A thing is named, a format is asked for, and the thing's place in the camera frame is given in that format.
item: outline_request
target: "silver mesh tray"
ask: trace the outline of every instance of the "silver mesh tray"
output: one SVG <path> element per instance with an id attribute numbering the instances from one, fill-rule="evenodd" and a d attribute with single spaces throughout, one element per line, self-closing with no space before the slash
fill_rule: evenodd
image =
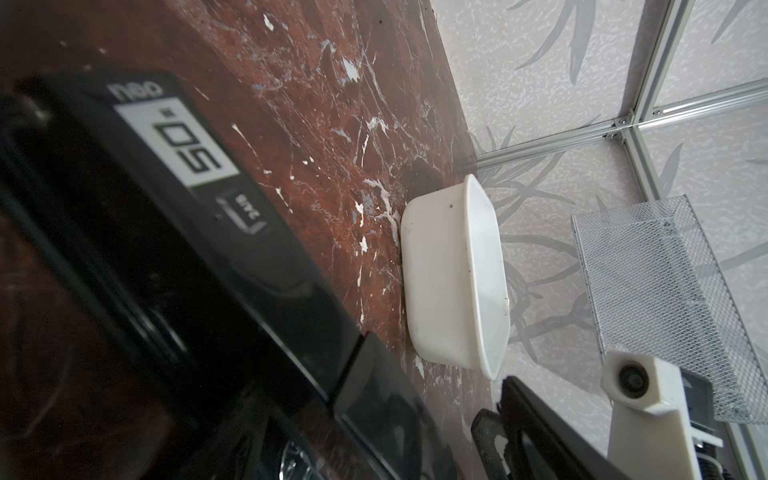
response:
<path id="1" fill-rule="evenodd" d="M 712 382 L 715 419 L 768 423 L 768 382 L 687 197 L 574 215 L 600 348 Z"/>

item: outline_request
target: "white plastic tub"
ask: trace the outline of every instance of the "white plastic tub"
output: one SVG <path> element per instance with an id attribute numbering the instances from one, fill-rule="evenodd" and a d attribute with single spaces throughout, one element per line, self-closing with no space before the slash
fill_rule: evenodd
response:
<path id="1" fill-rule="evenodd" d="M 509 298 L 496 212 L 475 176 L 413 199 L 400 237 L 416 352 L 495 379 L 509 338 Z"/>

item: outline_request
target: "brand logo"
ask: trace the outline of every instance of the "brand logo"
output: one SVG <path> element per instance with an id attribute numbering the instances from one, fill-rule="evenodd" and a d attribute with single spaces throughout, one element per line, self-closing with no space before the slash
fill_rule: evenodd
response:
<path id="1" fill-rule="evenodd" d="M 130 81 L 125 85 L 109 84 L 107 89 L 120 102 L 146 100 L 163 96 L 163 88 L 153 81 L 145 81 L 144 83 Z"/>

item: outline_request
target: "wire mesh basket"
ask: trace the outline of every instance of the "wire mesh basket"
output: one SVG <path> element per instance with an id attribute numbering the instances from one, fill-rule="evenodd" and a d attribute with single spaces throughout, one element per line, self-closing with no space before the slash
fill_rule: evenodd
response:
<path id="1" fill-rule="evenodd" d="M 768 423 L 768 382 L 688 198 L 572 222 L 602 353 L 657 356 L 712 382 L 715 419 Z"/>

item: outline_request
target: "brown marble countertop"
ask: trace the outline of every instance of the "brown marble countertop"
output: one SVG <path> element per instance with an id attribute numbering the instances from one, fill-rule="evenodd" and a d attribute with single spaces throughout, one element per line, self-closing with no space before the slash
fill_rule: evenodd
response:
<path id="1" fill-rule="evenodd" d="M 399 359 L 463 476 L 485 477 L 469 426 L 490 406 L 488 380 L 423 362 L 406 327 L 402 211 L 473 168 L 427 0 L 17 0 L 0 5 L 0 51 L 5 91 L 46 71 L 175 73 L 360 329 Z M 4 287 L 16 285 L 12 268 Z M 77 343 L 62 348 L 77 361 Z"/>

